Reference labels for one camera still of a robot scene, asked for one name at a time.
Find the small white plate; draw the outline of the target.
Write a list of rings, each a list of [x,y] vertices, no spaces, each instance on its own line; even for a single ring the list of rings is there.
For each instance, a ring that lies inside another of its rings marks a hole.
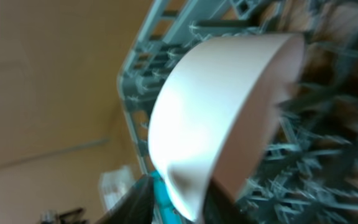
[[[216,182],[234,200],[278,129],[305,56],[301,34],[215,37],[170,72],[149,121],[148,148],[176,210],[201,217]]]

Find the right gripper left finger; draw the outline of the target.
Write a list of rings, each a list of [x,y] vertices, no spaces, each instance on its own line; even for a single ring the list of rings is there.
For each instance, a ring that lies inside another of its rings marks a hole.
[[[143,175],[96,224],[152,224],[154,179]]]

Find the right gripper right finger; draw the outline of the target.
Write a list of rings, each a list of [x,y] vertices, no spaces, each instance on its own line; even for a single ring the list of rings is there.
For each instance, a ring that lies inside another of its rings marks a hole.
[[[205,224],[257,224],[256,220],[241,212],[213,179],[206,192],[202,220]]]

